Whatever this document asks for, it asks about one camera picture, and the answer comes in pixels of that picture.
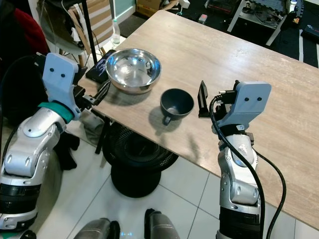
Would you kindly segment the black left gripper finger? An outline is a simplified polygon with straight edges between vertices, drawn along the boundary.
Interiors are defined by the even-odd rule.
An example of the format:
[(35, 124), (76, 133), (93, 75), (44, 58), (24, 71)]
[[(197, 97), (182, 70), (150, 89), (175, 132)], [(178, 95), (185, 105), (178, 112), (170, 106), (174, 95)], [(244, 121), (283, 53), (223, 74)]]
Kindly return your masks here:
[(106, 81), (100, 88), (98, 89), (96, 95), (93, 97), (93, 105), (97, 106), (104, 100), (105, 96), (107, 95), (109, 88), (111, 86), (110, 81)]

